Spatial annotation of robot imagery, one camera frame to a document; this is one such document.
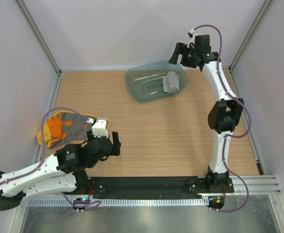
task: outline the cloth in bin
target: cloth in bin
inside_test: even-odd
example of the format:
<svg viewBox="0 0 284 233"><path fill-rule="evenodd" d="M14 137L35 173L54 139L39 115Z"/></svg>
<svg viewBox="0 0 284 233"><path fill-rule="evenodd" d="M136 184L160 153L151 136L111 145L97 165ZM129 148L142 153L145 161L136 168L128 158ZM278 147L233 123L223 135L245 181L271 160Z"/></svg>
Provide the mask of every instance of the cloth in bin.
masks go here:
<svg viewBox="0 0 284 233"><path fill-rule="evenodd" d="M162 78L163 92L169 93L180 89L179 76L171 71Z"/></svg>
<svg viewBox="0 0 284 233"><path fill-rule="evenodd" d="M83 114L88 118L97 120L92 114ZM92 129L92 124L86 119L69 111L61 111L49 118L44 124L44 143L48 148L63 146L71 140L86 140L87 131ZM37 133L37 141L42 145L41 130Z"/></svg>

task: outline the robotic arm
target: robotic arm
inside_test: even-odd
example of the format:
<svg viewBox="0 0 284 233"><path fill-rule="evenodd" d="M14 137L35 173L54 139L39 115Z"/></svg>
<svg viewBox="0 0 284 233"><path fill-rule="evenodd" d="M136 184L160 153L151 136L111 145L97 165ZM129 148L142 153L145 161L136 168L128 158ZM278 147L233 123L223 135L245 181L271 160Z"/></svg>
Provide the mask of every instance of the robotic arm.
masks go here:
<svg viewBox="0 0 284 233"><path fill-rule="evenodd" d="M211 52L210 36L198 35L194 29L188 33L190 41L188 44L177 43L169 63L176 64L178 56L182 55L181 64L186 67L199 67L200 71L207 77L216 103L208 115L208 124L213 130L213 152L212 159L208 166L206 182L211 191L221 191L222 187L228 184L229 172L222 160L224 137L233 134L235 126L238 125L242 113L242 106L230 96L236 97L227 80L224 78L221 62L217 71L217 59L219 54ZM222 83L219 80L218 72L223 77ZM230 139L226 141L225 161L228 161L228 149Z"/></svg>
<svg viewBox="0 0 284 233"><path fill-rule="evenodd" d="M23 199L50 193L87 192L89 181L84 169L93 168L98 161L105 161L111 155L120 155L121 147L118 132L112 132L113 144L110 141L107 119L98 118L95 123L90 123L92 130L87 132L87 141L65 145L46 158L31 175L0 185L0 211L17 207ZM0 183L24 175L38 165L39 163L11 173L0 171Z"/></svg>

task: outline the table surface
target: table surface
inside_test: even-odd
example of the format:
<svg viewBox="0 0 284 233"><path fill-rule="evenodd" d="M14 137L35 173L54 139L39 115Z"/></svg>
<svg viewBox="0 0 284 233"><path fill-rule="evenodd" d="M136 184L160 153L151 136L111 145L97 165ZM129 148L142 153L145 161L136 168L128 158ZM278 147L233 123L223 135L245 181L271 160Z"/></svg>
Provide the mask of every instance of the table surface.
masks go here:
<svg viewBox="0 0 284 233"><path fill-rule="evenodd" d="M86 169L89 176L201 176L211 160L213 135L207 116L215 99L199 70L185 71L189 84L177 95L139 103L128 93L125 71L66 72L56 107L112 120L121 155ZM241 119L235 135L245 132ZM47 155L58 148L47 150ZM228 166L239 175L259 175L248 137L232 139Z"/></svg>

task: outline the gray wall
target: gray wall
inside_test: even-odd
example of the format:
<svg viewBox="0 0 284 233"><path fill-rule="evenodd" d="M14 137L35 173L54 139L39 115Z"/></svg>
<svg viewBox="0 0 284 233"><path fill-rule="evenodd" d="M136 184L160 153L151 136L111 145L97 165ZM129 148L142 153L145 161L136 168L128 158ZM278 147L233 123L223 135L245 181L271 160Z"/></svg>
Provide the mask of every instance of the gray wall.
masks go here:
<svg viewBox="0 0 284 233"><path fill-rule="evenodd" d="M276 175L284 194L284 1L274 1L234 77L252 113L263 166Z"/></svg>
<svg viewBox="0 0 284 233"><path fill-rule="evenodd" d="M214 24L231 61L263 0L25 0L61 69L124 69L169 60L187 32ZM211 35L213 29L200 29Z"/></svg>
<svg viewBox="0 0 284 233"><path fill-rule="evenodd" d="M33 162L41 117L56 73L15 1L0 1L0 170L11 172ZM14 210L0 212L7 233Z"/></svg>

